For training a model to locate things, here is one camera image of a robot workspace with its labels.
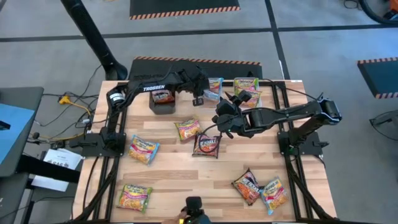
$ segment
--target orange noodle package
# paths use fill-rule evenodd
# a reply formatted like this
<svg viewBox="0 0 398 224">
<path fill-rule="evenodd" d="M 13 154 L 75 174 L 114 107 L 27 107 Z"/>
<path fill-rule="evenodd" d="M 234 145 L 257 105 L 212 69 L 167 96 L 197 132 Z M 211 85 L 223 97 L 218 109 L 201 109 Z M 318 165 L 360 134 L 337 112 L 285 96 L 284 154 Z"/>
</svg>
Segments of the orange noodle package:
<svg viewBox="0 0 398 224">
<path fill-rule="evenodd" d="M 119 197 L 118 208 L 128 208 L 145 213 L 152 187 L 126 184 Z"/>
<path fill-rule="evenodd" d="M 260 197 L 261 188 L 250 169 L 247 169 L 240 178 L 232 182 L 232 186 L 241 193 L 248 205 L 252 205 Z"/>
<path fill-rule="evenodd" d="M 275 208 L 283 205 L 289 199 L 279 177 L 275 177 L 261 190 L 261 198 L 266 204 L 268 215 L 272 215 Z"/>
<path fill-rule="evenodd" d="M 132 135 L 129 156 L 149 165 L 154 159 L 159 143 L 145 141 L 135 134 Z"/>
<path fill-rule="evenodd" d="M 152 98 L 155 103 L 169 103 L 174 101 L 174 97 L 169 90 L 152 91 Z"/>
<path fill-rule="evenodd" d="M 234 79 L 234 91 L 235 95 L 239 94 L 239 90 L 259 90 L 259 79 L 258 78 L 235 78 Z"/>
<path fill-rule="evenodd" d="M 186 140 L 188 138 L 194 137 L 196 134 L 201 132 L 199 121 L 193 117 L 188 121 L 182 123 L 174 123 L 178 129 L 180 140 Z"/>
<path fill-rule="evenodd" d="M 220 140 L 220 136 L 209 137 L 206 134 L 197 134 L 195 136 L 192 156 L 209 156 L 217 159 Z"/>
</svg>

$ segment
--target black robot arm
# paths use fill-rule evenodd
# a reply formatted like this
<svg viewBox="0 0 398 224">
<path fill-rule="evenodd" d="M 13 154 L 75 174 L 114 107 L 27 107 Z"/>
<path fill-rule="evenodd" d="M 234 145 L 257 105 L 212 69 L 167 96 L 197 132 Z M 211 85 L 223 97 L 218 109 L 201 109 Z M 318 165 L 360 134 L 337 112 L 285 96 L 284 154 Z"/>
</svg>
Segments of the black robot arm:
<svg viewBox="0 0 398 224">
<path fill-rule="evenodd" d="M 217 116 L 213 122 L 222 133 L 236 133 L 239 136 L 251 138 L 255 134 L 270 129 L 275 124 L 310 118 L 298 128 L 289 130 L 290 145 L 297 146 L 304 141 L 308 135 L 324 124 L 334 125 L 341 121 L 341 115 L 335 102 L 320 99 L 311 101 L 304 105 L 293 106 L 281 110 L 270 108 L 253 108 L 242 111 L 239 105 L 250 99 L 249 93 L 242 91 L 239 96 L 228 95 L 231 102 L 221 99 L 217 105 Z"/>
<path fill-rule="evenodd" d="M 127 83 L 118 83 L 116 87 L 107 92 L 108 118 L 106 125 L 99 134 L 86 134 L 70 142 L 71 147 L 83 147 L 90 151 L 84 156 L 120 156 L 123 154 L 126 137 L 116 132 L 119 115 L 143 92 L 154 90 L 187 91 L 193 94 L 193 105 L 203 104 L 203 91 L 209 89 L 209 81 L 205 73 L 197 67 L 197 72 L 187 73 L 184 69 L 179 72 L 168 72 L 164 76 L 148 75 L 144 81 L 131 80 Z"/>
</svg>

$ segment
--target yellow cable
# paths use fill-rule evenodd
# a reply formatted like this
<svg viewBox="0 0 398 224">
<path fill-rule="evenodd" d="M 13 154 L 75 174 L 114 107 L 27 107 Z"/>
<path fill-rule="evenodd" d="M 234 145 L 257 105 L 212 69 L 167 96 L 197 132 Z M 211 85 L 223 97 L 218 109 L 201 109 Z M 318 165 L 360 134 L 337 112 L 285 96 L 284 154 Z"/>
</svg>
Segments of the yellow cable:
<svg viewBox="0 0 398 224">
<path fill-rule="evenodd" d="M 73 105 L 73 106 L 77 106 L 77 107 L 79 107 L 79 108 L 82 108 L 82 109 L 86 110 L 87 113 L 88 113 L 88 116 L 91 116 L 91 113 L 90 113 L 90 111 L 88 110 L 88 108 L 86 108 L 86 107 L 84 107 L 84 106 L 82 106 L 82 105 L 78 105 L 78 104 L 76 104 L 76 103 L 72 103 L 72 102 L 69 100 L 69 96 L 64 96 L 64 97 L 61 99 L 60 104 L 62 104 L 62 105 L 63 105 L 63 104 L 71 104 L 71 105 Z M 53 139 L 53 140 L 61 141 L 61 140 L 74 139 L 74 138 L 77 138 L 77 137 L 82 136 L 82 135 L 84 135 L 84 133 L 76 134 L 76 135 L 74 135 L 74 136 L 67 137 L 67 138 L 51 138 L 51 137 L 49 137 L 49 136 L 40 136 L 40 138 L 44 138 L 44 139 L 48 139 L 48 140 Z"/>
<path fill-rule="evenodd" d="M 88 113 L 88 116 L 91 116 L 91 113 L 90 113 L 90 111 L 88 110 L 88 108 L 86 108 L 86 107 L 84 107 L 84 106 L 81 106 L 81 105 L 78 105 L 78 104 L 76 104 L 76 103 L 72 103 L 72 102 L 69 102 L 69 104 L 71 104 L 71 105 L 73 105 L 73 106 L 77 106 L 77 107 L 79 107 L 79 108 L 82 108 L 82 109 L 86 110 L 87 113 Z"/>
</svg>

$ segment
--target black floor mat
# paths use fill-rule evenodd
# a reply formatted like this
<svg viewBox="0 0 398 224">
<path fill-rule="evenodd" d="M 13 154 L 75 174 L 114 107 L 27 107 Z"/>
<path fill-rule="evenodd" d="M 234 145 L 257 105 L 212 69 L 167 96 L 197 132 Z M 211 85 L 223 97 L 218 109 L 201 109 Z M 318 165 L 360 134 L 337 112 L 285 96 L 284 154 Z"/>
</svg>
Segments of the black floor mat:
<svg viewBox="0 0 398 224">
<path fill-rule="evenodd" d="M 375 98 L 398 97 L 398 57 L 360 60 L 358 68 Z"/>
<path fill-rule="evenodd" d="M 240 10 L 238 0 L 130 0 L 130 19 Z"/>
<path fill-rule="evenodd" d="M 249 75 L 262 79 L 260 62 L 170 57 L 136 57 L 132 61 L 129 79 L 135 80 L 140 75 L 166 74 L 169 70 L 177 72 L 185 69 L 187 72 L 197 72 L 197 65 L 212 78 L 222 77 L 225 80 L 233 80 L 236 77 Z"/>
</svg>

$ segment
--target white paper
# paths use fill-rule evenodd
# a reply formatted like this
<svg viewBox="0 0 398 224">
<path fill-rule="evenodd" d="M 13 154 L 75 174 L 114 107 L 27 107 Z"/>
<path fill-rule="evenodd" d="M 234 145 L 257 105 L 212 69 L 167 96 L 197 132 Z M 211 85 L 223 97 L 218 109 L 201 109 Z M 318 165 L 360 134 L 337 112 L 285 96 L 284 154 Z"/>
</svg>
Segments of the white paper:
<svg viewBox="0 0 398 224">
<path fill-rule="evenodd" d="M 67 149 L 53 150 L 49 149 L 44 157 L 45 162 L 49 162 L 58 166 L 63 166 L 69 169 L 76 169 L 81 160 L 81 155 L 71 152 Z M 32 185 L 36 187 L 44 187 L 46 189 L 59 190 L 65 192 L 68 187 L 68 182 L 55 180 L 53 178 L 35 176 Z"/>
</svg>

